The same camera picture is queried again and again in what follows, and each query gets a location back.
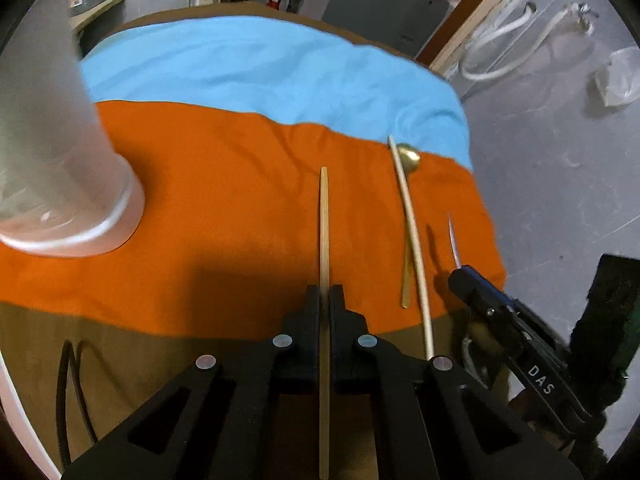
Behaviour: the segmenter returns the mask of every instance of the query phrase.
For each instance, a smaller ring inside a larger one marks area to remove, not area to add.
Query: concrete floor
[[[565,4],[588,2],[593,35],[559,30],[524,67],[463,94],[479,189],[508,272],[506,291],[568,339],[602,253],[640,258],[640,101],[605,108],[593,72],[634,40],[607,0],[533,0],[538,18],[500,63]],[[514,17],[522,14],[522,8]],[[640,358],[600,443],[611,455],[640,412]]]

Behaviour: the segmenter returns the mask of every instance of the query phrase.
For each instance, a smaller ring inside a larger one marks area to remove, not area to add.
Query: blue stripe
[[[124,30],[82,62],[94,102],[165,101],[409,142],[471,169],[452,87],[410,60],[291,22],[222,16]]]

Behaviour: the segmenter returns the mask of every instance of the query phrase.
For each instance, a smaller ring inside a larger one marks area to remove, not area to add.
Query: gold spoon
[[[408,177],[418,169],[420,165],[420,153],[417,148],[405,142],[398,144],[398,155],[404,176]],[[411,278],[414,275],[414,254],[411,250],[411,238],[409,236],[409,227],[404,228],[404,267],[402,270],[402,296],[400,305],[402,308],[409,308],[411,303]]]

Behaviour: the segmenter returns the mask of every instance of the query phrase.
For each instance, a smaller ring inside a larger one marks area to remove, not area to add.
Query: orange cloth
[[[404,212],[388,147],[318,124],[174,103],[97,105],[117,152],[140,177],[146,209],[122,247],[44,258],[0,247],[0,299],[158,335],[258,339],[276,333],[318,282],[319,171],[328,167],[331,281],[374,333],[420,323],[399,307]],[[463,263],[504,282],[473,176],[423,154],[410,177],[432,317]]]

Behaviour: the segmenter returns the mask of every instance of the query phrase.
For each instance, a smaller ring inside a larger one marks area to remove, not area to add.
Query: white plastic bag
[[[605,106],[632,103],[640,97],[640,48],[615,51],[594,78]]]

